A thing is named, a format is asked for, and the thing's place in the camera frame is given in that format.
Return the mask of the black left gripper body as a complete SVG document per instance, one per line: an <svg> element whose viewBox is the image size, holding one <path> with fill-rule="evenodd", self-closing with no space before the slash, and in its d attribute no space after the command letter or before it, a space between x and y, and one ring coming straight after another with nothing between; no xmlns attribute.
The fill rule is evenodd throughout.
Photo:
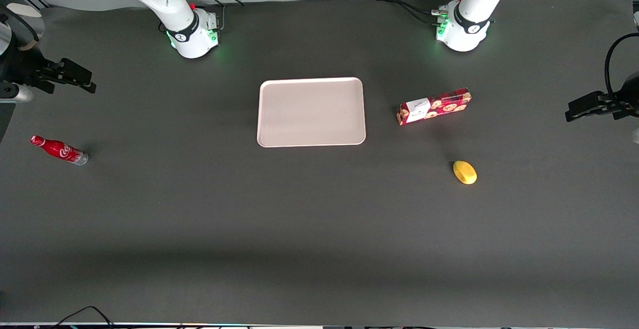
<svg viewBox="0 0 639 329"><path fill-rule="evenodd" d="M605 74L605 107L603 114L612 114L614 120L625 117L639 117L639 72L631 74L619 91L612 91L610 75Z"/></svg>

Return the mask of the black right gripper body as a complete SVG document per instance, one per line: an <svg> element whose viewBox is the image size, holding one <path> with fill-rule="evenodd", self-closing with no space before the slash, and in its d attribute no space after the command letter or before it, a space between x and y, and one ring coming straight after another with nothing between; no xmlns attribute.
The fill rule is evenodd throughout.
<svg viewBox="0 0 639 329"><path fill-rule="evenodd" d="M56 63L44 58L37 48L26 51L7 47L1 54L1 95L34 95L34 88L52 94Z"/></svg>

